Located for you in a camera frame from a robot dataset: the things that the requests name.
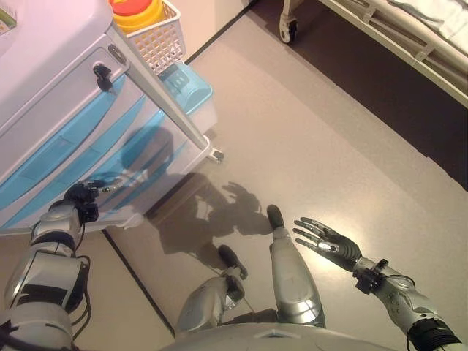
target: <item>white sheet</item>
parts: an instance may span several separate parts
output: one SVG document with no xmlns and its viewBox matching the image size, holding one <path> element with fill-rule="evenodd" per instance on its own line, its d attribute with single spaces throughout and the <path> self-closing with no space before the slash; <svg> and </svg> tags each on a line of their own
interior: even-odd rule
<svg viewBox="0 0 468 351">
<path fill-rule="evenodd" d="M 388 0 L 468 54 L 468 0 Z"/>
</svg>

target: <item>bed wheel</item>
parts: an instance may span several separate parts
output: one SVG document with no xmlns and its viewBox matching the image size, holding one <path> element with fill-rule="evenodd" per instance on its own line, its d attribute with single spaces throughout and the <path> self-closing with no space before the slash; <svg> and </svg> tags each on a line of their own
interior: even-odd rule
<svg viewBox="0 0 468 351">
<path fill-rule="evenodd" d="M 282 42 L 286 44 L 290 44 L 294 42 L 295 34 L 298 31 L 298 22 L 296 20 L 285 23 L 282 25 L 279 24 L 279 37 L 281 38 Z"/>
</svg>

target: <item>wire basket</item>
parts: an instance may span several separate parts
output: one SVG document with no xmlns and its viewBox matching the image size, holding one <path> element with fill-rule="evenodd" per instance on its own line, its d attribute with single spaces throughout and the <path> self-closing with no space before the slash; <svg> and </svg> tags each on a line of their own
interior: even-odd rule
<svg viewBox="0 0 468 351">
<path fill-rule="evenodd" d="M 167 0 L 163 0 L 163 7 L 164 21 L 127 35 L 157 75 L 185 54 L 181 13 Z"/>
</svg>

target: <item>bed frame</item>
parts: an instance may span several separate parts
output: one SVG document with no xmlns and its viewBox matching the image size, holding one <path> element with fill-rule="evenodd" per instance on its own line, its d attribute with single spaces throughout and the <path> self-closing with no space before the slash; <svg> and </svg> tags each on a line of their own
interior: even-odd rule
<svg viewBox="0 0 468 351">
<path fill-rule="evenodd" d="M 417 18 L 386 0 L 319 0 L 468 107 L 468 56 Z M 284 0 L 279 20 L 283 42 L 298 28 L 294 10 L 303 0 Z"/>
</svg>

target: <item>dark floor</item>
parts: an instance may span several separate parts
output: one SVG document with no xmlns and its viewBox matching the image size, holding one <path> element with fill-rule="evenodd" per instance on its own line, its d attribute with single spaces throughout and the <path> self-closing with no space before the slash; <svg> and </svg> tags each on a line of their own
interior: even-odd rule
<svg viewBox="0 0 468 351">
<path fill-rule="evenodd" d="M 282 2 L 252 9 L 275 35 Z M 317 0 L 295 15 L 291 48 L 468 190 L 468 110 Z"/>
</svg>

